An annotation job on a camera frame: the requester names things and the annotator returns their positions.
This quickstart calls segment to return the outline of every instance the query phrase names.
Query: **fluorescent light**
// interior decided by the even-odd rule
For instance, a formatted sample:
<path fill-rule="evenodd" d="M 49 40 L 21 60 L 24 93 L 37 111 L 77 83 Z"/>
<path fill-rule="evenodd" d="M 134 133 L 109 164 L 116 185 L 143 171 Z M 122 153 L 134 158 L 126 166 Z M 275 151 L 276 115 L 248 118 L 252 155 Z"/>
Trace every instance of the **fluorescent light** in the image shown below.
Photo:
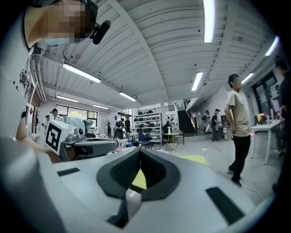
<path fill-rule="evenodd" d="M 270 46 L 270 48 L 268 49 L 267 53 L 265 54 L 265 56 L 270 56 L 271 53 L 274 51 L 274 49 L 277 47 L 279 43 L 279 37 L 276 36 L 276 38 L 274 39 L 272 45 Z"/>
<path fill-rule="evenodd" d="M 92 75 L 90 75 L 90 74 L 88 74 L 88 73 L 86 73 L 86 72 L 84 72 L 84 71 L 82 71 L 82 70 L 80 70 L 80 69 L 78 69 L 76 67 L 73 67 L 70 64 L 64 63 L 63 64 L 63 68 L 66 69 L 66 70 L 69 70 L 71 72 L 74 72 L 74 73 L 76 73 L 78 75 L 81 75 L 81 76 L 83 76 L 83 77 L 85 77 L 87 79 L 90 79 L 90 80 L 92 80 L 94 82 L 97 82 L 97 83 L 101 82 L 101 79 L 99 79 L 97 77 L 94 77 L 94 76 L 92 76 Z"/>
<path fill-rule="evenodd" d="M 196 74 L 196 78 L 195 78 L 195 81 L 194 81 L 194 84 L 193 84 L 193 87 L 192 87 L 192 91 L 196 91 L 198 85 L 199 85 L 199 82 L 202 78 L 202 75 L 203 75 L 203 72 L 198 72 Z"/>
<path fill-rule="evenodd" d="M 251 78 L 254 75 L 254 73 L 249 73 L 247 77 L 244 78 L 244 80 L 241 82 L 242 84 L 246 82 L 249 78 Z"/>
<path fill-rule="evenodd" d="M 119 92 L 120 95 L 132 100 L 132 101 L 136 101 L 134 98 L 131 98 L 130 96 L 128 96 L 127 94 L 123 93 L 123 92 Z"/>
<path fill-rule="evenodd" d="M 93 106 L 93 107 L 98 107 L 98 108 L 103 108 L 103 109 L 109 109 L 109 108 L 107 108 L 107 107 L 102 107 L 102 106 L 98 106 L 98 105 L 95 105 L 95 104 L 93 104 L 92 106 Z"/>
<path fill-rule="evenodd" d="M 78 100 L 73 100 L 73 99 L 70 99 L 70 98 L 67 98 L 67 97 L 63 97 L 63 96 L 57 96 L 58 99 L 62 99 L 62 100 L 68 100 L 68 101 L 72 101 L 72 102 L 79 102 Z"/>
<path fill-rule="evenodd" d="M 211 43 L 214 32 L 215 0 L 203 0 L 204 8 L 204 43 Z"/>

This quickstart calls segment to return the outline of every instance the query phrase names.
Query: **face mask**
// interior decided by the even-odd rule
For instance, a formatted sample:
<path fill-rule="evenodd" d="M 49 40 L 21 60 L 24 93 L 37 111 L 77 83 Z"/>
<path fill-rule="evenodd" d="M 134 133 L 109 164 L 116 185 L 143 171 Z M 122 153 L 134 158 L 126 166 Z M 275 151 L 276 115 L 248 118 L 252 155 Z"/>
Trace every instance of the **face mask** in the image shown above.
<path fill-rule="evenodd" d="M 70 39 L 69 38 L 54 38 L 54 39 L 48 39 L 45 40 L 46 43 L 48 43 L 49 45 L 60 45 L 60 44 L 69 44 L 70 43 Z"/>

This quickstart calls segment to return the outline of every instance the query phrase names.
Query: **yellow mat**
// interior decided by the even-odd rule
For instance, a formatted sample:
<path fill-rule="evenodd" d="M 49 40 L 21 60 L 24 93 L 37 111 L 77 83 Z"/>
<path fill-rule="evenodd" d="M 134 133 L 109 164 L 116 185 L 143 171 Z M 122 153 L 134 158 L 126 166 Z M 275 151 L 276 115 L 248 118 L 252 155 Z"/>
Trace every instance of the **yellow mat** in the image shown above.
<path fill-rule="evenodd" d="M 189 155 L 189 156 L 184 156 L 184 155 L 177 155 L 177 157 L 183 158 L 183 159 L 188 159 L 190 161 L 198 162 L 203 165 L 208 166 L 207 161 L 202 155 Z M 144 173 L 139 170 L 137 173 L 134 181 L 132 182 L 134 186 L 137 186 L 139 188 L 145 189 L 146 190 L 146 178 L 144 176 Z"/>

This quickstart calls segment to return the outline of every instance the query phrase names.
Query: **person's hand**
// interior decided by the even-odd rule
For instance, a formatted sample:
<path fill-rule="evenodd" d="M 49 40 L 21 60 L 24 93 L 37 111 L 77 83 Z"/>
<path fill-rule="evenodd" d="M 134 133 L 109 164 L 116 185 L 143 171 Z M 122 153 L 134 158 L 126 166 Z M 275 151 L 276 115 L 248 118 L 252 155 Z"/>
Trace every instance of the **person's hand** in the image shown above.
<path fill-rule="evenodd" d="M 231 125 L 231 133 L 232 134 L 236 133 L 236 126 L 235 125 Z"/>

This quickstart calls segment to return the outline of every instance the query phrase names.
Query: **ceiling light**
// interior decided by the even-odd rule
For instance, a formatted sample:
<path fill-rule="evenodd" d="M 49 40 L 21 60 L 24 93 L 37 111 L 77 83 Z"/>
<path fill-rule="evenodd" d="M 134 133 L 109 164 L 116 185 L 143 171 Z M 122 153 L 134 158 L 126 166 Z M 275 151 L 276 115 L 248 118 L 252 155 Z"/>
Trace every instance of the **ceiling light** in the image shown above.
<path fill-rule="evenodd" d="M 265 56 L 270 56 L 271 53 L 274 51 L 274 49 L 277 47 L 279 43 L 279 37 L 276 36 L 276 38 L 274 39 L 272 45 L 270 46 L 270 48 L 268 49 L 267 53 L 265 54 Z"/>
<path fill-rule="evenodd" d="M 58 99 L 62 99 L 62 100 L 68 100 L 68 101 L 72 101 L 72 102 L 79 102 L 78 100 L 73 100 L 73 99 L 70 99 L 70 98 L 67 98 L 67 97 L 63 97 L 63 96 L 57 96 Z"/>
<path fill-rule="evenodd" d="M 204 9 L 204 43 L 211 43 L 213 39 L 215 21 L 215 0 L 203 0 Z"/>
<path fill-rule="evenodd" d="M 254 75 L 254 73 L 249 73 L 249 75 L 247 77 L 244 78 L 244 80 L 241 82 L 242 84 L 244 84 L 244 82 L 246 82 L 249 78 L 251 78 Z"/>
<path fill-rule="evenodd" d="M 74 67 L 71 64 L 68 64 L 66 62 L 63 64 L 63 68 L 66 69 L 66 70 L 69 70 L 71 72 L 74 72 L 74 73 L 76 73 L 78 75 L 81 75 L 81 76 L 83 76 L 83 77 L 85 77 L 87 79 L 90 79 L 90 80 L 92 80 L 94 82 L 97 82 L 97 83 L 101 82 L 101 79 L 99 79 L 97 77 L 94 77 L 94 76 L 88 74 L 87 72 L 84 72 L 84 71 L 80 70 L 79 68 L 76 68 L 76 67 Z"/>
<path fill-rule="evenodd" d="M 192 91 L 196 91 L 198 85 L 199 85 L 199 82 L 202 78 L 202 75 L 203 75 L 203 72 L 198 72 L 196 74 L 196 78 L 195 78 L 195 81 L 194 81 L 194 84 L 193 84 L 193 87 L 192 87 Z"/>
<path fill-rule="evenodd" d="M 123 93 L 123 92 L 119 92 L 120 95 L 132 100 L 132 101 L 136 101 L 134 98 L 131 98 L 130 96 L 128 96 L 127 94 Z"/>
<path fill-rule="evenodd" d="M 95 104 L 93 104 L 93 107 L 98 107 L 98 108 L 103 108 L 103 109 L 109 109 L 107 107 L 102 107 L 102 106 L 98 106 L 98 105 L 95 105 Z"/>

